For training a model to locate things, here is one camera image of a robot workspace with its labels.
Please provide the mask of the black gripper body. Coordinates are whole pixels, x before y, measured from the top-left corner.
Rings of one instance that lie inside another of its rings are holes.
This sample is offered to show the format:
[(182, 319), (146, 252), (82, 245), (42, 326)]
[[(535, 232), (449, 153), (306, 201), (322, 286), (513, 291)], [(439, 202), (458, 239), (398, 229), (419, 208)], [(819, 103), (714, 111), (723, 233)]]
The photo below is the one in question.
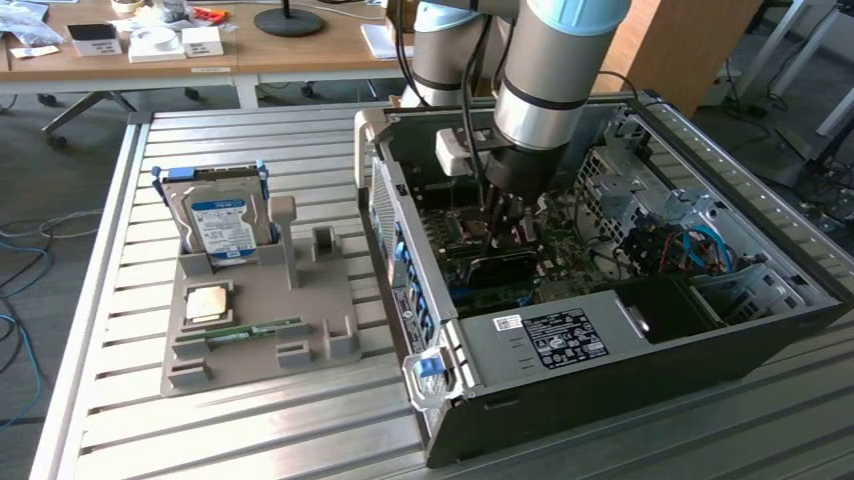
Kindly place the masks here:
[(486, 179), (502, 192), (539, 196), (553, 183), (561, 161), (562, 148), (502, 147), (490, 152)]

